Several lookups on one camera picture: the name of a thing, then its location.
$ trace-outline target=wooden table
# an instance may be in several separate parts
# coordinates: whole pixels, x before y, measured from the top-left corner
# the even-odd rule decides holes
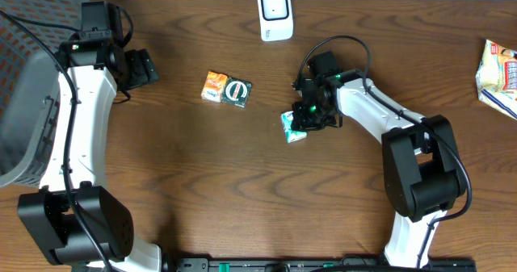
[[[371,46],[380,89],[452,123],[474,200],[465,216],[440,224],[431,256],[514,270],[517,122],[477,100],[474,75],[485,39],[517,48],[517,2],[292,0],[294,36],[264,43],[256,0],[108,1],[135,23],[128,49],[147,48],[160,74],[111,109],[107,139],[110,191],[147,241],[212,257],[382,252],[394,212],[379,143],[345,119],[342,129],[287,144],[280,123],[300,99],[290,84],[305,54],[348,34]],[[364,67],[352,42],[324,49],[345,69]],[[201,100],[209,70],[253,83],[246,109]],[[19,221],[27,192],[0,191],[0,270],[67,270],[46,263]]]

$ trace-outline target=gray plastic basket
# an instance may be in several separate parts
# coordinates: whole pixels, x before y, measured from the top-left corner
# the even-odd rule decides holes
[[[0,0],[10,15],[81,27],[89,0]],[[72,31],[24,24],[53,51]],[[57,71],[36,43],[0,18],[0,187],[38,186],[52,152],[59,108]]]

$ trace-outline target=teal packet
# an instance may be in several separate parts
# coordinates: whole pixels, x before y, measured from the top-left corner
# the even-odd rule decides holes
[[[280,118],[282,119],[282,125],[284,126],[285,138],[288,143],[296,142],[304,139],[307,136],[307,132],[298,132],[291,129],[292,123],[292,111],[283,113]]]

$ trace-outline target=orange packet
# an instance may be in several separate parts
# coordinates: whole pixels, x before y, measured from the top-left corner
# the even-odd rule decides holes
[[[204,83],[203,90],[201,91],[201,98],[220,103],[227,82],[228,76],[209,71],[207,81]]]

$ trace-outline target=blue stripe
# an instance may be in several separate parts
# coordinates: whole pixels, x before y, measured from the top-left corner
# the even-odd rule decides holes
[[[490,101],[492,101],[492,103],[495,103],[496,105],[498,105],[498,107],[501,107],[503,110],[507,111],[508,114],[510,114],[511,116],[513,116],[515,119],[517,119],[517,114],[514,113],[509,107],[505,106],[504,104],[502,104],[498,99],[496,99],[491,93],[489,93],[488,91],[486,90],[482,90],[481,91],[487,99],[489,99]]]

